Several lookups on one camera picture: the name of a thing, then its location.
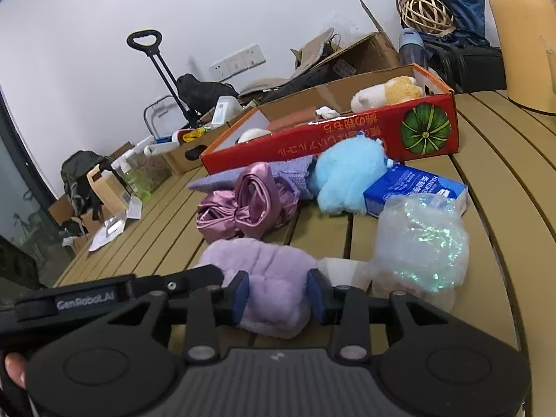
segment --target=water bottle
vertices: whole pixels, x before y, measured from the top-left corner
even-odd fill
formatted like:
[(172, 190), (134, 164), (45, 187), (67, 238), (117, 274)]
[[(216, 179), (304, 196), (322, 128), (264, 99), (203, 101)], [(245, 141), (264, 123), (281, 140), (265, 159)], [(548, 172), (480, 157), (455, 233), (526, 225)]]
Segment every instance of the water bottle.
[(404, 64), (419, 64), (427, 68), (426, 50), (419, 33), (411, 28), (404, 28), (400, 33), (399, 50)]

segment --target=wall socket panel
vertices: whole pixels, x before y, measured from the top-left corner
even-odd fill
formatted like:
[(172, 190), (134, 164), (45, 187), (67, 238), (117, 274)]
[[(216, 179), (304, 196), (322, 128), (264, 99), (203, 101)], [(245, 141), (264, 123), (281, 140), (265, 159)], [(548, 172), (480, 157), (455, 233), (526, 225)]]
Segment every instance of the wall socket panel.
[(228, 61), (223, 59), (209, 67), (210, 76), (215, 82), (222, 82), (232, 76), (228, 69)]
[(255, 67), (256, 65), (266, 62), (262, 50), (258, 44), (240, 51), (240, 55), (245, 61), (247, 68)]
[(209, 67), (210, 76), (215, 82), (221, 82), (230, 76), (237, 75), (266, 62), (258, 44), (241, 50), (226, 59), (218, 61)]

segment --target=wicker ball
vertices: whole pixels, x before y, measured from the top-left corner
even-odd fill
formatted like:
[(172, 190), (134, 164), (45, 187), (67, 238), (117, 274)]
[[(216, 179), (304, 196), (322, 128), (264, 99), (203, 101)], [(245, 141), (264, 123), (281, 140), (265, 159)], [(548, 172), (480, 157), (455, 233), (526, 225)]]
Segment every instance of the wicker ball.
[(401, 20), (410, 28), (435, 36), (455, 30), (454, 16), (440, 0), (397, 0)]

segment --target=red cardboard box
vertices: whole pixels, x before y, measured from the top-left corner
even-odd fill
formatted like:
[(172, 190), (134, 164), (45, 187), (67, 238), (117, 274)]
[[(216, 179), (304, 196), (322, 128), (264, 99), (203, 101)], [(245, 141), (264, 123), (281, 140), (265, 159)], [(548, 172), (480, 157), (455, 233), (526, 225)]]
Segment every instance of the red cardboard box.
[[(417, 84), (429, 95), (363, 113), (349, 112), (351, 98), (356, 92), (401, 75), (415, 77)], [(236, 144), (250, 128), (264, 129), (282, 116), (324, 105), (339, 113), (349, 113)], [(355, 136), (358, 131), (370, 138), (382, 139), (387, 156), (396, 161), (455, 153), (459, 149), (459, 135), (454, 91), (416, 64), (351, 76), (249, 111), (201, 154), (201, 160), (210, 174), (257, 161), (292, 160), (321, 153), (342, 139)]]

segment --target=blue tissue box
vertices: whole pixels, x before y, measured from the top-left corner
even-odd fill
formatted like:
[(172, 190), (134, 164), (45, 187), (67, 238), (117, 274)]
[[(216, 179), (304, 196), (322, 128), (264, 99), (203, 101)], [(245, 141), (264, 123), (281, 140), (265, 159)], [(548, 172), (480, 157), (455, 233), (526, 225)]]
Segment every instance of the blue tissue box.
[(367, 214), (377, 217), (391, 196), (416, 193), (433, 193), (456, 199), (455, 206), (460, 215), (467, 209), (467, 186), (463, 183), (396, 164), (363, 193)]

